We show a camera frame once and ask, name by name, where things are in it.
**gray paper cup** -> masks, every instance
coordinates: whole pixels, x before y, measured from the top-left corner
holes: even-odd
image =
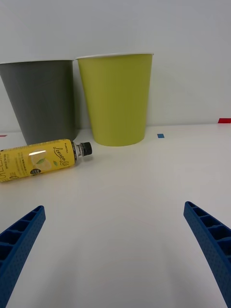
[[[75,139],[72,60],[0,64],[27,144]]]

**plastic bottle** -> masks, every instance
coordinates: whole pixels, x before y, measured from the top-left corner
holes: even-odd
[[[90,154],[89,142],[75,144],[69,139],[1,150],[0,182],[70,167],[79,156]]]

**paper cup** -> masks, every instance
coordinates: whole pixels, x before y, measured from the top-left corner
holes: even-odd
[[[151,53],[77,58],[97,143],[124,146],[144,138]]]
[[[27,144],[76,137],[72,62],[0,64],[2,81]]]

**white wall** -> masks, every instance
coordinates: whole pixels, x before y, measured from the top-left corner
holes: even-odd
[[[148,125],[216,123],[231,117],[230,11],[228,0],[1,0],[0,62],[153,51]],[[18,130],[0,83],[0,131]]]

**lemon illustration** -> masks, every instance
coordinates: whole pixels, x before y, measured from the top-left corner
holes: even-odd
[[[40,169],[41,171],[47,171],[52,168],[51,163],[48,159],[42,158],[38,161],[38,164],[35,164],[35,167]]]
[[[29,154],[31,162],[33,165],[36,165],[37,162],[40,160],[43,160],[46,157],[46,151],[45,150],[36,150]]]

